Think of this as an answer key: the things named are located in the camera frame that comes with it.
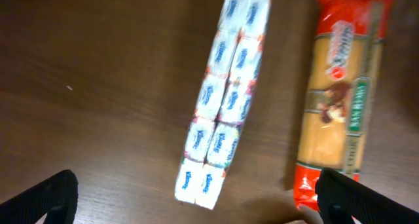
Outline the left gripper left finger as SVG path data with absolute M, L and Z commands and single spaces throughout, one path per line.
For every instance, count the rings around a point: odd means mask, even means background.
M 78 202 L 78 180 L 62 170 L 1 204 L 2 223 L 72 224 Z

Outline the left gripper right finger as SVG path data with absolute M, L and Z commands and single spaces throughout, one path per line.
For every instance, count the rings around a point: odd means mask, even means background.
M 418 212 L 338 173 L 324 168 L 316 183 L 324 223 L 417 223 Z

